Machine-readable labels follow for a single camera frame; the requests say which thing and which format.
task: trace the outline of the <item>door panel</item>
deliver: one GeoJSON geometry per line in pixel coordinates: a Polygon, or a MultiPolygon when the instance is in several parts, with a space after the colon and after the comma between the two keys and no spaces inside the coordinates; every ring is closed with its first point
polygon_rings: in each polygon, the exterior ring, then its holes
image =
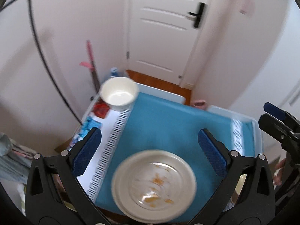
{"type": "Polygon", "coordinates": [[[198,30],[188,12],[207,0],[132,0],[129,68],[179,84],[198,30]]]}

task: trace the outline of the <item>cloth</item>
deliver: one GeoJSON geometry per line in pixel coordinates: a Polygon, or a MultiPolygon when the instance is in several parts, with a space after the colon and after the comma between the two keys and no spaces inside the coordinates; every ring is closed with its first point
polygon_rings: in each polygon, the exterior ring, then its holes
{"type": "Polygon", "coordinates": [[[0,133],[0,178],[26,184],[36,152],[0,133]]]}

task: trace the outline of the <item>white container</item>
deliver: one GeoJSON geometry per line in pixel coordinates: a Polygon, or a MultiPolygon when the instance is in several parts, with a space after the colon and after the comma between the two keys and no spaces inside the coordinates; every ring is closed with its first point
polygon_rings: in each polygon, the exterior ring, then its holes
{"type": "Polygon", "coordinates": [[[112,110],[122,111],[127,109],[137,98],[139,87],[132,79],[114,77],[101,85],[100,97],[112,110]]]}
{"type": "Polygon", "coordinates": [[[258,126],[258,122],[256,119],[246,116],[246,115],[243,115],[241,113],[233,112],[231,110],[227,110],[227,109],[217,107],[217,106],[209,106],[207,111],[210,113],[215,113],[217,115],[226,117],[226,118],[240,120],[241,122],[244,122],[244,123],[251,122],[252,128],[253,128],[255,156],[257,156],[260,153],[263,153],[262,133],[261,133],[261,130],[258,126]]]}

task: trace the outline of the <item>wooden floor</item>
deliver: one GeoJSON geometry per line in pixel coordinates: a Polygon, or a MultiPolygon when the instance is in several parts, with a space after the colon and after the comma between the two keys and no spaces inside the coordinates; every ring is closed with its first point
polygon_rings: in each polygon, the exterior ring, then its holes
{"type": "Polygon", "coordinates": [[[135,71],[127,70],[129,77],[133,79],[135,82],[151,86],[157,89],[161,89],[167,92],[172,92],[177,95],[181,95],[185,98],[185,105],[190,105],[191,101],[191,91],[188,89],[180,88],[179,86],[163,81],[161,79],[157,79],[142,73],[138,73],[135,71]]]}

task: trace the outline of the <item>food residue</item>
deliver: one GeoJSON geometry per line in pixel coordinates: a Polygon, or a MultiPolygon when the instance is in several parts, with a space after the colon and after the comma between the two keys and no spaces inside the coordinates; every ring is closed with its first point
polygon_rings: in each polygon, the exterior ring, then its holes
{"type": "Polygon", "coordinates": [[[162,186],[162,185],[164,185],[164,181],[159,177],[159,174],[158,173],[156,173],[155,174],[155,178],[152,180],[152,182],[154,183],[154,184],[156,184],[156,185],[159,185],[159,186],[162,186]]]}
{"type": "Polygon", "coordinates": [[[172,201],[171,199],[165,199],[165,202],[169,204],[174,204],[174,201],[172,201]]]}
{"type": "Polygon", "coordinates": [[[146,203],[151,203],[151,202],[154,202],[154,201],[159,200],[159,199],[160,199],[160,197],[158,197],[158,196],[147,197],[147,198],[145,198],[145,202],[146,203]]]}

